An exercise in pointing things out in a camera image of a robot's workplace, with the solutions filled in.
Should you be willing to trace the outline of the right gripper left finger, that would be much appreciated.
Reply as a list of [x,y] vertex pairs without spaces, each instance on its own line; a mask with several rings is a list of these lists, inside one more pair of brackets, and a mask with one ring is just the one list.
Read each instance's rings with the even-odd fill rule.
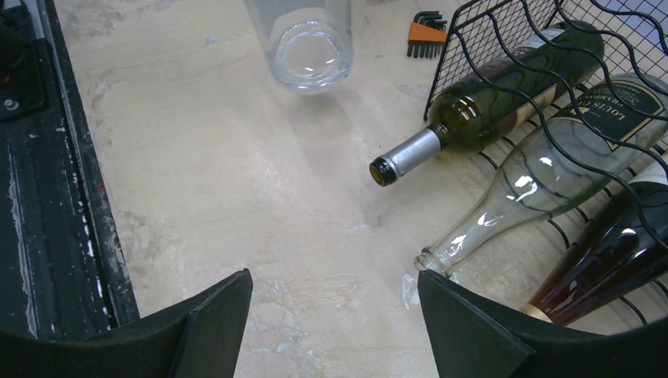
[[3,377],[232,377],[249,314],[251,272],[83,341],[1,333]]

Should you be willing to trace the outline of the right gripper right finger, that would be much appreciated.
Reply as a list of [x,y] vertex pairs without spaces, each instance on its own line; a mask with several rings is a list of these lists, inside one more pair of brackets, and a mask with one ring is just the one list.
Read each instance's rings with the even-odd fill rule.
[[665,377],[667,320],[597,335],[537,320],[432,270],[417,281],[441,377]]

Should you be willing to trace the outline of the clear glass bottle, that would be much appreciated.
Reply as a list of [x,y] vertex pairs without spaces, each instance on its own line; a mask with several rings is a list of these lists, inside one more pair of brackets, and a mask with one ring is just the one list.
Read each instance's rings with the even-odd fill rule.
[[272,78],[320,94],[346,79],[354,60],[353,2],[245,1]]

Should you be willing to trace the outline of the red bottle gold cap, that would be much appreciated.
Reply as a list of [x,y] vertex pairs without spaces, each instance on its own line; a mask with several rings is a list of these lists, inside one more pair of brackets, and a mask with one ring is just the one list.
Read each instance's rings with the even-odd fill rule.
[[667,178],[653,162],[595,216],[521,312],[566,326],[667,271]]

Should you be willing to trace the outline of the green bottle silver cap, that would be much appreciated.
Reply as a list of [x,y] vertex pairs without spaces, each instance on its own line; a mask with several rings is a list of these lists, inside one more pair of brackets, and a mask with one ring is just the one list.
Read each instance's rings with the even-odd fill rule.
[[532,35],[443,89],[429,108],[427,126],[370,162],[371,177],[386,187],[442,152],[482,151],[569,86],[588,80],[604,48],[603,37],[580,20]]

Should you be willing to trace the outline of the clear slim empty bottle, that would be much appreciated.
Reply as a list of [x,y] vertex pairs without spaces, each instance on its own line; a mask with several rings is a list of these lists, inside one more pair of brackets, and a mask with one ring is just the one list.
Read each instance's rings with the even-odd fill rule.
[[586,202],[666,133],[665,81],[631,72],[590,87],[517,144],[481,200],[414,264],[450,276],[500,233]]

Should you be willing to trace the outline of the orange hex key set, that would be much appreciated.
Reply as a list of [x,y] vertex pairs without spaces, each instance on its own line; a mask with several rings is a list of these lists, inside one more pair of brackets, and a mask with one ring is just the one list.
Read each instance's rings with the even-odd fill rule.
[[407,57],[435,58],[447,41],[447,20],[439,11],[421,11],[414,15],[407,37]]

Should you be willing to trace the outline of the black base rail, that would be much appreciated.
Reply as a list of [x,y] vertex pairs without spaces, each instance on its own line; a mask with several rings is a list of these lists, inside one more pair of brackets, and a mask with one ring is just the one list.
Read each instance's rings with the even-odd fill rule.
[[1,329],[82,340],[139,310],[53,1],[1,4]]

